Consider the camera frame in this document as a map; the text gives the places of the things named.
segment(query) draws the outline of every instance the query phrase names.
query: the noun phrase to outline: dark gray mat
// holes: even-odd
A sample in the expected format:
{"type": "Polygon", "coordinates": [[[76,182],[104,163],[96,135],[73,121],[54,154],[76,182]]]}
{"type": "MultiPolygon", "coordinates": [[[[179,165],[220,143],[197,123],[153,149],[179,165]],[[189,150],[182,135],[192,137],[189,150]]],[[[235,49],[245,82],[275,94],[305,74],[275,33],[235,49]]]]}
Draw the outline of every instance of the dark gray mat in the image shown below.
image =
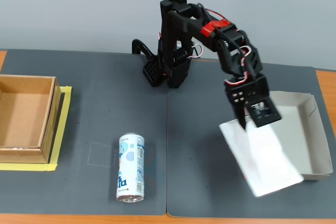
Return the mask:
{"type": "MultiPolygon", "coordinates": [[[[315,70],[264,64],[270,90],[315,96],[331,158],[336,142],[315,70]]],[[[167,211],[180,217],[336,218],[336,175],[255,198],[219,130],[234,119],[218,62],[193,61],[179,89],[168,91],[167,211]]]]}
{"type": "Polygon", "coordinates": [[[166,213],[166,86],[152,88],[143,58],[127,54],[10,50],[1,73],[56,76],[72,86],[55,172],[0,172],[0,212],[166,213]],[[116,201],[119,137],[145,138],[145,200],[116,201]]]}

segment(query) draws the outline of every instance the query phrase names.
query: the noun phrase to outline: white wall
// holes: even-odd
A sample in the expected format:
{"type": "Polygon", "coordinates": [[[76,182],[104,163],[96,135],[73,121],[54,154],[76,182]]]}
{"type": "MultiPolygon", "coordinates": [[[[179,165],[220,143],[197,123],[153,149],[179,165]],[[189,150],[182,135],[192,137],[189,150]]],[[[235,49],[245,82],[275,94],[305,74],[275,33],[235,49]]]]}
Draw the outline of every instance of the white wall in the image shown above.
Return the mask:
{"type": "MultiPolygon", "coordinates": [[[[0,48],[130,52],[139,38],[156,52],[160,1],[0,0],[0,48]]],[[[336,0],[189,1],[245,30],[263,62],[336,69],[336,0]]]]}

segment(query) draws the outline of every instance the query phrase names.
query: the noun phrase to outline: orange table edge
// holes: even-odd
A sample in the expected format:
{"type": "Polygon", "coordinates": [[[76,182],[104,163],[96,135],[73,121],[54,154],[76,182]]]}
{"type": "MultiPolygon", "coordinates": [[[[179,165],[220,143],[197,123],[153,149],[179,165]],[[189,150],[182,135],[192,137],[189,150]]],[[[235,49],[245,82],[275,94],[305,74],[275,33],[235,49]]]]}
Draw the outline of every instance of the orange table edge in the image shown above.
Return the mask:
{"type": "MultiPolygon", "coordinates": [[[[6,57],[5,51],[0,51],[0,69],[6,57]]],[[[332,128],[336,129],[336,73],[316,71],[332,128]]],[[[176,218],[168,214],[161,216],[102,216],[102,215],[27,215],[0,214],[0,223],[48,223],[48,224],[134,224],[134,223],[221,223],[221,224],[331,224],[336,219],[233,219],[233,218],[176,218]]]]}

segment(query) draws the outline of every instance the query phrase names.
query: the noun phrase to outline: cable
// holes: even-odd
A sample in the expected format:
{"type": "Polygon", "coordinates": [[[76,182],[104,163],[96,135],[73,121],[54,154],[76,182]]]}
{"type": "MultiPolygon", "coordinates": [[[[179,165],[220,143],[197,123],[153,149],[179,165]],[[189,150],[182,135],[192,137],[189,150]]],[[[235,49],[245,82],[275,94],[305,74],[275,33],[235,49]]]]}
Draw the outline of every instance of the cable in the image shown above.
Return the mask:
{"type": "Polygon", "coordinates": [[[202,55],[202,53],[203,53],[203,47],[202,47],[202,45],[201,45],[200,43],[197,43],[197,44],[193,45],[192,48],[195,49],[195,47],[196,47],[197,45],[200,46],[200,48],[201,48],[201,52],[200,52],[199,54],[197,54],[197,56],[193,56],[193,55],[191,55],[191,56],[188,56],[187,58],[200,58],[200,57],[201,57],[201,55],[202,55]]]}
{"type": "Polygon", "coordinates": [[[198,51],[197,51],[196,47],[193,47],[193,54],[194,54],[194,51],[196,52],[196,55],[198,56],[198,51]]]}
{"type": "Polygon", "coordinates": [[[213,13],[213,14],[216,14],[216,15],[218,15],[219,17],[221,17],[222,19],[225,19],[226,20],[226,18],[222,15],[222,14],[219,14],[218,12],[215,12],[214,10],[210,10],[210,9],[206,9],[208,12],[211,12],[211,13],[213,13]]]}
{"type": "MultiPolygon", "coordinates": [[[[221,18],[226,19],[223,15],[219,14],[218,12],[206,9],[201,3],[197,3],[197,5],[201,8],[201,10],[202,10],[203,14],[205,15],[208,23],[212,21],[209,12],[212,12],[212,13],[220,16],[221,18]]],[[[237,45],[237,43],[235,43],[231,38],[227,37],[224,33],[221,33],[221,31],[218,29],[218,27],[215,27],[215,31],[220,33],[223,37],[225,37],[226,40],[230,41],[232,43],[232,45],[234,45],[238,49],[239,54],[244,55],[244,52],[237,45]]]]}
{"type": "MultiPolygon", "coordinates": [[[[244,57],[241,59],[241,66],[244,67],[244,65],[245,65],[245,63],[244,63],[244,61],[245,61],[245,57],[248,56],[248,55],[251,53],[252,49],[251,49],[249,46],[242,46],[242,47],[240,47],[240,48],[247,48],[247,49],[248,49],[248,52],[246,52],[246,53],[244,54],[244,57]]],[[[230,81],[228,81],[228,80],[225,80],[225,82],[226,82],[227,84],[229,84],[229,85],[233,85],[233,86],[235,86],[235,85],[239,85],[239,84],[244,83],[244,82],[247,80],[247,77],[248,77],[248,72],[247,72],[247,71],[244,71],[244,78],[243,78],[243,80],[241,80],[241,81],[237,81],[237,82],[230,82],[230,81]]]]}

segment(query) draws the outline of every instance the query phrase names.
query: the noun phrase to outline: open cardboard box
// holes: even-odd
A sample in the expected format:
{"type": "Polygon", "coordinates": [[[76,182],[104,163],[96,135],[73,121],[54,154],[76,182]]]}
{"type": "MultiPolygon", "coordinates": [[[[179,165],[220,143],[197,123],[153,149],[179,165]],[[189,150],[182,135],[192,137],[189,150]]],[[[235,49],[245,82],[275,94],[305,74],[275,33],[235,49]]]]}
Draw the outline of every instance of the open cardboard box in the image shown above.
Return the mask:
{"type": "Polygon", "coordinates": [[[305,180],[320,180],[333,172],[328,141],[315,98],[311,94],[272,91],[282,120],[270,124],[283,152],[305,180]]]}
{"type": "Polygon", "coordinates": [[[0,163],[47,163],[61,91],[55,77],[0,74],[0,163]]]}

